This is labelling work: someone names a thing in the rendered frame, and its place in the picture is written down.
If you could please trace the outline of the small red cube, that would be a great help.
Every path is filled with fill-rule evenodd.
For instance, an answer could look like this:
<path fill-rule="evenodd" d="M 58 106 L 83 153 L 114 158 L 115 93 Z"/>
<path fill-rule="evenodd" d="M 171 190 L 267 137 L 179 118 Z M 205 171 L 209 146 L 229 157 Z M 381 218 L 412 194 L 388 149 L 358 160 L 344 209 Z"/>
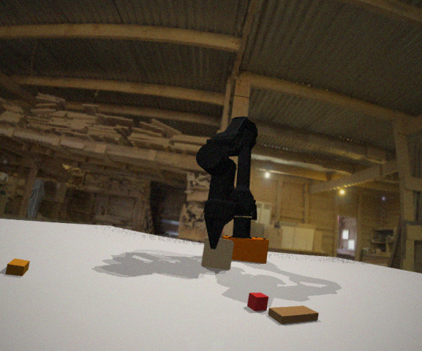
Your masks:
<path fill-rule="evenodd" d="M 256 292 L 249 293 L 249 300 L 247 302 L 247 306 L 250 309 L 254 310 L 255 312 L 267 310 L 268 305 L 268 296 Z"/>

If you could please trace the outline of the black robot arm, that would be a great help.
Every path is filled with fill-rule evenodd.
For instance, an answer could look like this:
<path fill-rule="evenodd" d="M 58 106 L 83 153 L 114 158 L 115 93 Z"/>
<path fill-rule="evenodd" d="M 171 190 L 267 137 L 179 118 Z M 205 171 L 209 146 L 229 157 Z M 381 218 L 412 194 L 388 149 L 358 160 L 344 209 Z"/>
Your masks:
<path fill-rule="evenodd" d="M 229 156 L 238 156 L 236 188 L 229 201 L 236 205 L 231 238 L 250 238 L 251 220 L 257 220 L 257 205 L 249 191 L 251 150 L 256 144 L 257 127 L 246 116 L 234 117 L 224 132 L 207 139 L 196 154 L 196 161 L 212 179 L 235 183 L 236 163 Z M 238 217 L 238 216 L 252 216 Z"/>

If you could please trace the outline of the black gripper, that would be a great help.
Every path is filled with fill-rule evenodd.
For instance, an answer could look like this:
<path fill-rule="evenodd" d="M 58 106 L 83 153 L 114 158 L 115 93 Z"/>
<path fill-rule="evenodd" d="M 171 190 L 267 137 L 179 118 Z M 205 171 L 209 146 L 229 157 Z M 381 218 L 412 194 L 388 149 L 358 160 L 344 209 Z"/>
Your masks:
<path fill-rule="evenodd" d="M 216 249 L 224 226 L 233 220 L 229 215 L 236 215 L 236 205 L 229 201 L 234 183 L 223 179 L 212 179 L 208 200 L 205 201 L 204 218 L 211 249 Z"/>

